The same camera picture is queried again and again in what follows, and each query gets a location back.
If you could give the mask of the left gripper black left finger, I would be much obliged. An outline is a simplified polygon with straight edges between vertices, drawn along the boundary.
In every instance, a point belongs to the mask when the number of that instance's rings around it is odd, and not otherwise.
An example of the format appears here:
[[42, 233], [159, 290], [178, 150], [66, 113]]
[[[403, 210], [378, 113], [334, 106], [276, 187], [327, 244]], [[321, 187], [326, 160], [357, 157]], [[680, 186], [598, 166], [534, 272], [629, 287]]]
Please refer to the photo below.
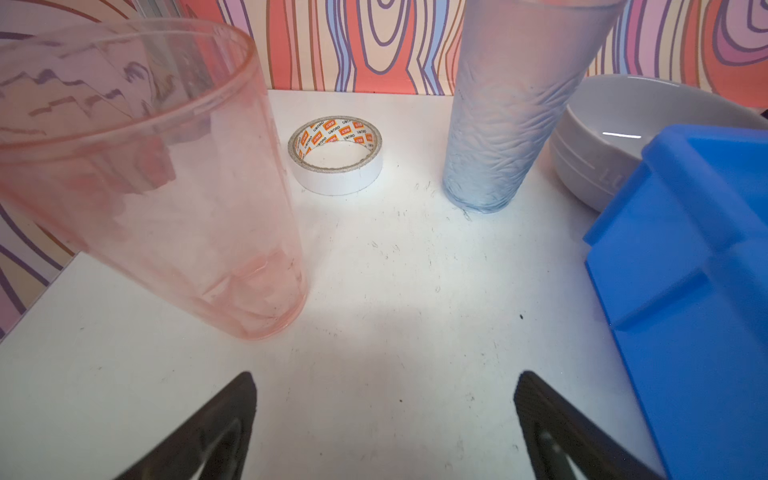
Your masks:
[[121, 479], [239, 479], [257, 412], [253, 376], [241, 372]]

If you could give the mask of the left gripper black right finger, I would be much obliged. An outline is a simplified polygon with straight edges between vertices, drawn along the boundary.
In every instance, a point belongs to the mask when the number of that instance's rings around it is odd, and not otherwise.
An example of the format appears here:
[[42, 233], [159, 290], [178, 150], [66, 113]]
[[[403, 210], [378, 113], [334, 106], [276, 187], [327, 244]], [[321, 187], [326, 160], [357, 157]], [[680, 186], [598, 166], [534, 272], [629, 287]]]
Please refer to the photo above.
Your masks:
[[514, 404], [537, 479], [660, 477], [536, 373], [521, 373]]

